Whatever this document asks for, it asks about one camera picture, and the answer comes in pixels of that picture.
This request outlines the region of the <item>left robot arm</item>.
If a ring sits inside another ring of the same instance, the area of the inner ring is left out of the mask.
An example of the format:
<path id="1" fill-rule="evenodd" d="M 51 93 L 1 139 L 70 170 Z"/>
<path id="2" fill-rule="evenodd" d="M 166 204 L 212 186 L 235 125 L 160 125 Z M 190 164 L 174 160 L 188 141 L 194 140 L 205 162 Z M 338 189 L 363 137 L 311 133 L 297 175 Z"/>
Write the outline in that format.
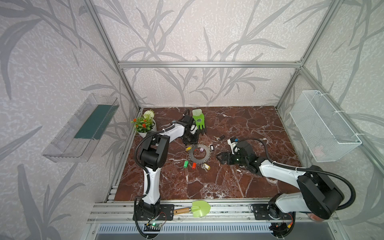
<path id="1" fill-rule="evenodd" d="M 156 218 L 161 214 L 160 176 L 172 141 L 195 140 L 193 133 L 195 120 L 191 116 L 183 115 L 178 121 L 157 132 L 150 131 L 138 144 L 134 152 L 136 164 L 144 171 L 144 193 L 135 198 L 135 221 Z"/>

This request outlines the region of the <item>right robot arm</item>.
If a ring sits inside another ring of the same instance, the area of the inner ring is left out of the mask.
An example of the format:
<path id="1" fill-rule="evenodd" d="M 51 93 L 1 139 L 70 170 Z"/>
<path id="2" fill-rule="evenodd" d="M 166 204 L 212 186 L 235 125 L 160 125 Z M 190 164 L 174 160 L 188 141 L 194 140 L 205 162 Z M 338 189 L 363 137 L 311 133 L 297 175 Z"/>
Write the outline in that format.
<path id="1" fill-rule="evenodd" d="M 355 202 L 356 190 L 344 177 L 323 171 L 315 165 L 302 168 L 273 161 L 267 144 L 260 139 L 257 142 L 264 147 L 266 156 L 257 156 L 249 140 L 229 139 L 231 150 L 217 154 L 216 158 L 222 165 L 237 165 L 252 174 L 276 179 L 299 190 L 271 198 L 266 207 L 270 218 L 277 220 L 283 214 L 301 212 L 327 220 L 334 212 L 344 210 Z"/>

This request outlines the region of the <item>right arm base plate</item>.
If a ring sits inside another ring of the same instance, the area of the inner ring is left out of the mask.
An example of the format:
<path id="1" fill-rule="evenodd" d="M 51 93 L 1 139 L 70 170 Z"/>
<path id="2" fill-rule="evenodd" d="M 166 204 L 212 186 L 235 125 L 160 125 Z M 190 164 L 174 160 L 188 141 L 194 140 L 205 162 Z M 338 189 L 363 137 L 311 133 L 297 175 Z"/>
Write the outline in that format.
<path id="1" fill-rule="evenodd" d="M 294 215 L 293 212 L 283 213 L 275 205 L 269 204 L 252 204 L 251 211 L 256 220 L 266 221 L 291 220 Z"/>

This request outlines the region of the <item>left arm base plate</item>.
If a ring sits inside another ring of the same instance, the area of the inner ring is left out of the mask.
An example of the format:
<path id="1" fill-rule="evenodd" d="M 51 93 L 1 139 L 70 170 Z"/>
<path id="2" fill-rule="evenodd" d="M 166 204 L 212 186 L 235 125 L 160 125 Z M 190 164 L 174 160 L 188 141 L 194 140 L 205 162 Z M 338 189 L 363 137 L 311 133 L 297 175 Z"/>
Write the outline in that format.
<path id="1" fill-rule="evenodd" d="M 149 221 L 150 219 L 159 219 L 162 221 L 171 221 L 174 218 L 175 205 L 172 204 L 158 204 L 158 205 L 148 205 L 144 203 L 141 205 L 136 205 L 134 210 L 134 221 Z"/>

